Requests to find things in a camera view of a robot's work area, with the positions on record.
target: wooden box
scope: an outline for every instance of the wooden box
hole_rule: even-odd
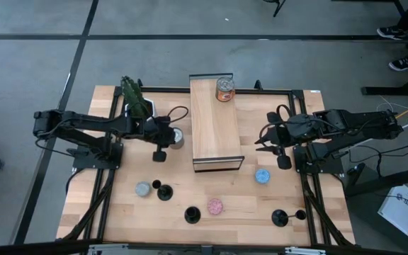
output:
[[[238,170],[240,147],[235,99],[215,97],[217,79],[191,79],[191,127],[195,172]]]

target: artificial plant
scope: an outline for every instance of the artificial plant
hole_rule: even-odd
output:
[[[128,104],[130,115],[140,118],[148,118],[149,108],[141,94],[140,85],[134,82],[130,77],[123,76],[120,80],[122,94],[124,95],[125,103]]]

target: orange can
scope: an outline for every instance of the orange can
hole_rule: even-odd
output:
[[[221,102],[228,102],[235,95],[234,81],[229,77],[221,77],[217,80],[215,97]]]

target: shoe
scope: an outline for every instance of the shoe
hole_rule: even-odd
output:
[[[408,69],[408,57],[390,62],[388,66],[395,71],[404,71]]]
[[[383,38],[389,38],[393,40],[404,40],[406,32],[402,29],[399,29],[397,26],[390,26],[388,28],[378,28],[377,34]]]

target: gray floor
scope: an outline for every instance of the gray floor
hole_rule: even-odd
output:
[[[80,34],[90,5],[84,0],[17,4],[0,0],[0,33]],[[378,26],[399,18],[391,3],[290,0],[277,18],[271,18],[273,11],[274,5],[260,0],[107,0],[98,5],[91,34],[372,35]],[[0,171],[0,245],[11,240],[40,155],[31,135],[33,112],[57,106],[76,48],[77,41],[0,41],[0,155],[6,163]],[[94,86],[116,85],[122,75],[140,78],[145,86],[188,86],[189,74],[233,72],[239,87],[251,88],[260,79],[265,88],[320,90],[327,108],[375,111],[384,100],[362,96],[360,88],[408,81],[408,71],[397,73],[387,67],[407,53],[404,44],[378,41],[88,41],[67,109],[87,112]],[[385,98],[408,106],[408,97]],[[399,121],[408,123],[408,114]],[[406,144],[408,129],[396,140],[367,145],[382,150]],[[68,146],[58,142],[55,148]],[[353,150],[354,159],[371,153]],[[53,155],[27,242],[55,238],[71,165],[71,159]],[[353,166],[347,159],[343,165]],[[367,165],[375,168],[375,160]],[[382,163],[385,175],[406,169],[408,157]],[[363,211],[357,208],[363,207],[363,201],[348,201],[357,243],[408,251],[405,236],[385,234],[376,222],[361,219]]]

